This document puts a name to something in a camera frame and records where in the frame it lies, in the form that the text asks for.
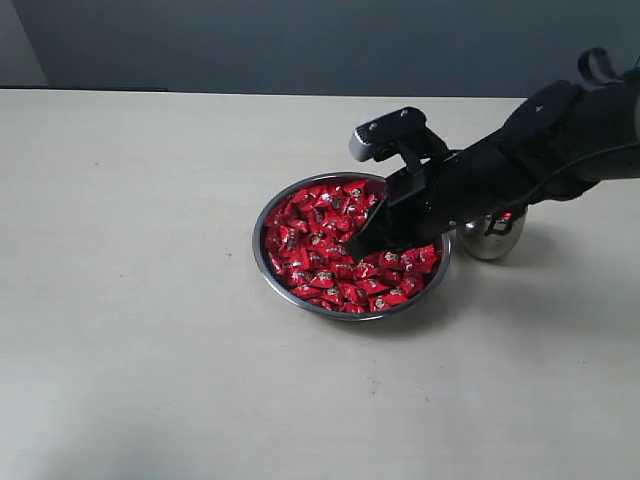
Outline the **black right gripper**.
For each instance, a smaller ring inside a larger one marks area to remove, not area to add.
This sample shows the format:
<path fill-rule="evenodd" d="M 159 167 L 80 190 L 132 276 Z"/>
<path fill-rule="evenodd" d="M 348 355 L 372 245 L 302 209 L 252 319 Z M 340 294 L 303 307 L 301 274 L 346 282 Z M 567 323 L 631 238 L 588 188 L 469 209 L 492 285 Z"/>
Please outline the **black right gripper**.
<path fill-rule="evenodd" d="M 426 170 L 426 187 L 380 202 L 345 243 L 354 261 L 423 245 L 485 214 L 570 201 L 602 181 L 639 175 L 639 86 L 594 90 L 558 81 L 536 92 L 501 128 Z"/>

